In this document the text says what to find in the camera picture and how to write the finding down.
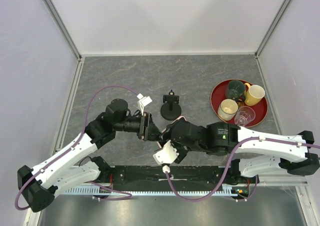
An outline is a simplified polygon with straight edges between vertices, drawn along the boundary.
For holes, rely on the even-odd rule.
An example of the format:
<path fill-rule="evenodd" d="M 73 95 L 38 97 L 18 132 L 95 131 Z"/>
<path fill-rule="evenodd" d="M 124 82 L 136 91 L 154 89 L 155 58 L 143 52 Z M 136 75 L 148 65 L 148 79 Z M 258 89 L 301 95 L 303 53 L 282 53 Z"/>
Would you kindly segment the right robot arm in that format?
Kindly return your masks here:
<path fill-rule="evenodd" d="M 253 153 L 254 159 L 241 159 L 229 170 L 235 183 L 259 174 L 286 172 L 294 176 L 310 176 L 319 168 L 319 157 L 310 152 L 314 143 L 313 133 L 303 131 L 297 135 L 278 135 L 216 122 L 206 127 L 197 126 L 184 117 L 169 124 L 161 132 L 163 146 L 154 153 L 163 172 L 170 172 L 169 165 L 180 163 L 188 152 L 230 158 L 234 154 Z"/>

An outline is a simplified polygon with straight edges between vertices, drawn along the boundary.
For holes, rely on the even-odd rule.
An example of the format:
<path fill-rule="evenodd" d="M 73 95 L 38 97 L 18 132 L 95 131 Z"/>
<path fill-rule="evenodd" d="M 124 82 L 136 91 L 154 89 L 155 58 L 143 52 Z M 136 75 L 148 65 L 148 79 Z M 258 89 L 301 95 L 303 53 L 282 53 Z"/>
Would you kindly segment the phone with pink case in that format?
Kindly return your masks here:
<path fill-rule="evenodd" d="M 172 130 L 173 130 L 173 126 L 175 126 L 180 120 L 185 120 L 186 118 L 182 115 L 179 116 L 177 119 L 175 119 L 174 121 L 172 121 L 170 124 L 168 124 L 162 131 L 161 131 L 161 135 L 162 136 L 167 136 L 167 139 L 165 140 L 166 142 L 168 140 L 172 140 Z"/>

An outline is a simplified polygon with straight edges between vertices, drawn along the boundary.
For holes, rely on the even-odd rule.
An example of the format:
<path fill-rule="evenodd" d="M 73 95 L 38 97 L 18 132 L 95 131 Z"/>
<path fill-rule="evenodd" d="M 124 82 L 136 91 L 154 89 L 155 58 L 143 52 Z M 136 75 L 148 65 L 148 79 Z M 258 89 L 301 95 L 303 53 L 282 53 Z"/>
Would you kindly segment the black phone stand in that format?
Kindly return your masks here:
<path fill-rule="evenodd" d="M 162 100 L 163 104 L 160 108 L 160 114 L 165 120 L 174 121 L 181 116 L 180 97 L 172 89 L 168 94 L 163 95 Z"/>

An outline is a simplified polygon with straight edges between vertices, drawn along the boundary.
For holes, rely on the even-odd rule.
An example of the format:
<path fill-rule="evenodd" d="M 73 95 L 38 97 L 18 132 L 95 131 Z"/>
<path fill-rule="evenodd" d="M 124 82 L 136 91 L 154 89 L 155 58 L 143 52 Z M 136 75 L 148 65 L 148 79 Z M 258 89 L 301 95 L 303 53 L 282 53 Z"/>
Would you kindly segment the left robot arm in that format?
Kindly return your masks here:
<path fill-rule="evenodd" d="M 132 115 L 128 103 L 114 99 L 67 146 L 58 153 L 33 167 L 22 166 L 17 171 L 18 194 L 14 205 L 19 206 L 19 198 L 27 202 L 26 209 L 34 213 L 48 207 L 64 191 L 82 183 L 106 182 L 110 177 L 109 165 L 101 157 L 94 157 L 77 169 L 75 163 L 115 139 L 117 132 L 135 133 L 140 140 L 159 142 L 161 131 L 155 125 L 152 114 L 138 110 Z"/>

